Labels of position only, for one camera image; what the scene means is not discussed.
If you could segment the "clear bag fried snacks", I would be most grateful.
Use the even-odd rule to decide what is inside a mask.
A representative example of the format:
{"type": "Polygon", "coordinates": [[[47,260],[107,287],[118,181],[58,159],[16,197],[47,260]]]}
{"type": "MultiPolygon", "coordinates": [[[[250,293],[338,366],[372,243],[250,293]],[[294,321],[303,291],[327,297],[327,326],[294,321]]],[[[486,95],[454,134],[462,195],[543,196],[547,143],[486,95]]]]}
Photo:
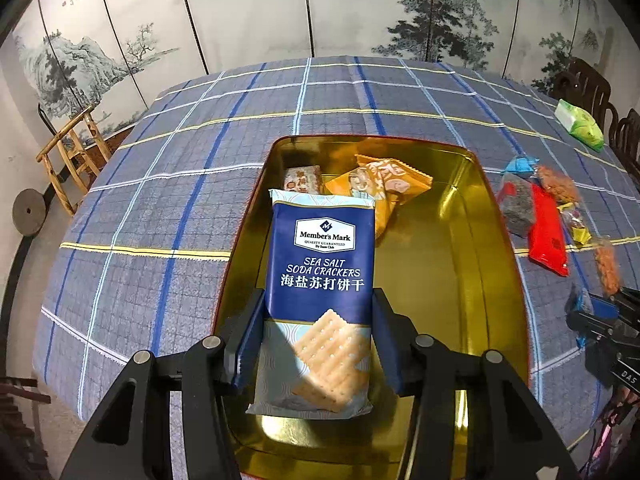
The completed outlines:
{"type": "Polygon", "coordinates": [[[594,258],[605,297],[611,297],[620,290],[620,270],[614,246],[609,240],[600,240],[594,250],[594,258]]]}

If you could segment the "yellow cake packet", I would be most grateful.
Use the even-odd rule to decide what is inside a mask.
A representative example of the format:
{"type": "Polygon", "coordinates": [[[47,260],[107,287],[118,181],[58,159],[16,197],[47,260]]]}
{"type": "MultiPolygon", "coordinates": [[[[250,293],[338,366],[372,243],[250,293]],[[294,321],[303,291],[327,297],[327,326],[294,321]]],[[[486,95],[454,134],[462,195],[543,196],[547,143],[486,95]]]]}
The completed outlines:
{"type": "Polygon", "coordinates": [[[588,230],[582,213],[576,203],[566,203],[558,206],[561,219],[564,226],[570,233],[570,238],[577,246],[584,246],[591,240],[591,234],[588,230]]]}

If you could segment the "red snack package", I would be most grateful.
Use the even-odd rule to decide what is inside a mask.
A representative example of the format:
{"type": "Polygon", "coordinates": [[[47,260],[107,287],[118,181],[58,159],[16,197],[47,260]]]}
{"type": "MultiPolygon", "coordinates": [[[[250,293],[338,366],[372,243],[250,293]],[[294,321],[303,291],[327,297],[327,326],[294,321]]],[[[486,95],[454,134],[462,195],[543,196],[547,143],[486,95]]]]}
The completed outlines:
{"type": "Polygon", "coordinates": [[[539,185],[532,185],[535,222],[528,233],[528,258],[566,278],[567,264],[562,223],[554,198],[539,185]]]}

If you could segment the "clear bag orange snacks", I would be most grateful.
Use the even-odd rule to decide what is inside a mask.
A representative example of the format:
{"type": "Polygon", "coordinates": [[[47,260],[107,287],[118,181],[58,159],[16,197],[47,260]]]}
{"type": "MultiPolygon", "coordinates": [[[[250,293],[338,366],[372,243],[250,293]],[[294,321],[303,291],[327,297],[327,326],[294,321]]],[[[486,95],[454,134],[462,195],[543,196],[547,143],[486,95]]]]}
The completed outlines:
{"type": "Polygon", "coordinates": [[[580,201],[580,195],[570,177],[542,165],[536,167],[535,174],[542,188],[554,198],[555,203],[564,205],[580,201]]]}

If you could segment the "blue candy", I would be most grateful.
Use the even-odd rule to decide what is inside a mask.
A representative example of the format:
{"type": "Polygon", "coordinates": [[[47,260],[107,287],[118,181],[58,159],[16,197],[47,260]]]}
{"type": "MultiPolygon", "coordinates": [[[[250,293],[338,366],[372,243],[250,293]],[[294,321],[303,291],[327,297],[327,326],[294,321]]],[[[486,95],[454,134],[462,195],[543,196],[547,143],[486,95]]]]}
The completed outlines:
{"type": "Polygon", "coordinates": [[[524,179],[530,178],[536,171],[539,159],[529,156],[516,156],[506,164],[502,174],[515,174],[524,179]]]}

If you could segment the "blue soda crackers pack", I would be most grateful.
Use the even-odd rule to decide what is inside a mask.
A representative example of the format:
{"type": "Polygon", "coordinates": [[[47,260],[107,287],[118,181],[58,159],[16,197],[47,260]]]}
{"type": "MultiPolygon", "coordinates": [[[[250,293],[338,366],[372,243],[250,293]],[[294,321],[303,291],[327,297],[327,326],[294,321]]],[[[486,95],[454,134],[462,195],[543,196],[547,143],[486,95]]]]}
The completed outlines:
{"type": "Polygon", "coordinates": [[[370,198],[271,190],[266,318],[252,415],[371,411],[375,211],[370,198]]]}

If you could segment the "orange yellow snack packet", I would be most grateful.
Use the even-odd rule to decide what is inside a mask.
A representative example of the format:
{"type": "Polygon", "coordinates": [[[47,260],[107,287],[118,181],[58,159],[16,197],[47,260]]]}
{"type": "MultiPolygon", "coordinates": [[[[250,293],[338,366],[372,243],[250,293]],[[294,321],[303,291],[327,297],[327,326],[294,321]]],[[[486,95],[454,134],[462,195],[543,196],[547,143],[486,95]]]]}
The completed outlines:
{"type": "Polygon", "coordinates": [[[375,237],[386,230],[397,206],[429,191],[433,178],[394,158],[356,155],[357,167],[326,181],[333,195],[370,198],[375,202],[375,237]]]}

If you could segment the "grey brown snack bar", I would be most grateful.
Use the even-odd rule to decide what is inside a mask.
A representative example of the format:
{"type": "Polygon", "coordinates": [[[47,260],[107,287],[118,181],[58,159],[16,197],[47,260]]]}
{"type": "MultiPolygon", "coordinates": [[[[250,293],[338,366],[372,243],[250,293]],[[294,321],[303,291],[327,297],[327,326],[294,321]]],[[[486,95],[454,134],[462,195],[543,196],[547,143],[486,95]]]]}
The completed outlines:
{"type": "Polygon", "coordinates": [[[320,167],[288,168],[284,174],[283,189],[288,192],[319,195],[321,193],[320,167]]]}

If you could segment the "dark wooden side rack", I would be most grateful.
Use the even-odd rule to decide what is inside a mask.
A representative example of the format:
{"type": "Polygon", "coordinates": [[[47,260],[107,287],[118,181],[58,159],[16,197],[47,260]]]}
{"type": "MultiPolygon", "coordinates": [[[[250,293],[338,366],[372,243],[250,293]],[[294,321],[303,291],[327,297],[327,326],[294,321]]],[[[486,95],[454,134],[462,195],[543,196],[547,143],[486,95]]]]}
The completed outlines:
{"type": "Polygon", "coordinates": [[[51,479],[47,452],[27,426],[16,398],[50,404],[51,397],[38,389],[35,378],[1,378],[1,478],[51,479]]]}

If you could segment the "gold toffee tin box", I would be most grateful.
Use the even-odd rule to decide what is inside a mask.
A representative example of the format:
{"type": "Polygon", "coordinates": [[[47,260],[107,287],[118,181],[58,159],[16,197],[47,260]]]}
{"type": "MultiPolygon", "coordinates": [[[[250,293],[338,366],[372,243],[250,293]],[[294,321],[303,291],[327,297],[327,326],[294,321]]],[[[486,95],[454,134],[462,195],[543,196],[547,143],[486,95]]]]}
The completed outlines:
{"type": "MultiPolygon", "coordinates": [[[[238,314],[266,281],[269,193],[288,168],[336,177],[357,157],[394,158],[431,176],[432,187],[392,214],[375,249],[374,282],[392,308],[454,351],[502,351],[528,373],[528,335],[518,263],[494,193],[475,155],[451,144],[388,136],[287,136],[272,144],[254,186],[221,285],[214,325],[238,314]]],[[[373,367],[369,414],[303,420],[247,413],[250,392],[226,401],[235,458],[263,479],[393,479],[412,402],[373,367]]]]}

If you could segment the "blue plaid tablecloth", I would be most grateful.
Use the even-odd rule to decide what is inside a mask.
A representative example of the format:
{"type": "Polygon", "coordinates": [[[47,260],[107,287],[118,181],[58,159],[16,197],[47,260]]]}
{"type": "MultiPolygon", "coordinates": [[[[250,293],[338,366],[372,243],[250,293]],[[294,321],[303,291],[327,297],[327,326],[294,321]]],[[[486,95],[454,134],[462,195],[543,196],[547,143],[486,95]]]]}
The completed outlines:
{"type": "Polygon", "coordinates": [[[34,365],[87,419],[138,349],[172,353],[212,324],[271,144],[294,134],[408,136],[472,151],[491,184],[519,154],[569,176],[589,229],[639,284],[639,194],[525,84],[445,63],[330,56],[265,62],[163,92],[70,222],[41,306],[34,365]]]}

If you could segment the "green tissue pack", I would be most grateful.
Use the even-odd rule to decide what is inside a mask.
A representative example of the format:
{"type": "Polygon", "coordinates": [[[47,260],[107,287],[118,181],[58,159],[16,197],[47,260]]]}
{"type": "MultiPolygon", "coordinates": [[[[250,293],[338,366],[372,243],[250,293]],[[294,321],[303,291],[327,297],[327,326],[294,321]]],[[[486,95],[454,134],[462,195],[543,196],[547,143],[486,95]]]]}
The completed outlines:
{"type": "Polygon", "coordinates": [[[587,148],[600,153],[604,147],[604,136],[596,120],[583,108],[559,100],[554,116],[561,126],[587,148]]]}

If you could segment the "round stone millstone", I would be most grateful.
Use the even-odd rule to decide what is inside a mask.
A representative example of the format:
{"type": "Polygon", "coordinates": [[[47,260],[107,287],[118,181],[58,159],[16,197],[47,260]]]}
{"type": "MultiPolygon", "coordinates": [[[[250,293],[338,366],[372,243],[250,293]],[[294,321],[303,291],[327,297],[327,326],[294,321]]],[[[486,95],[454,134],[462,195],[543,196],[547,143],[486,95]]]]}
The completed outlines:
{"type": "Polygon", "coordinates": [[[24,237],[34,236],[41,230],[47,217],[47,205],[43,195],[34,188],[25,188],[15,197],[12,220],[24,237]]]}

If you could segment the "painted landscape folding screen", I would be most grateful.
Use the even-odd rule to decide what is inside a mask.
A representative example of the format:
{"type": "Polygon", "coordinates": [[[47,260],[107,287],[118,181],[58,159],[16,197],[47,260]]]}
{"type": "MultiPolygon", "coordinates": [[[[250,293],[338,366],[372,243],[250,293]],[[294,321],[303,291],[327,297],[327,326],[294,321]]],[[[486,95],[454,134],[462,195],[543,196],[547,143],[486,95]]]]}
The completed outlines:
{"type": "Polygon", "coordinates": [[[634,45],[608,0],[32,0],[1,48],[1,94],[105,133],[190,78],[302,56],[449,62],[549,92],[570,58],[612,81],[634,45]]]}

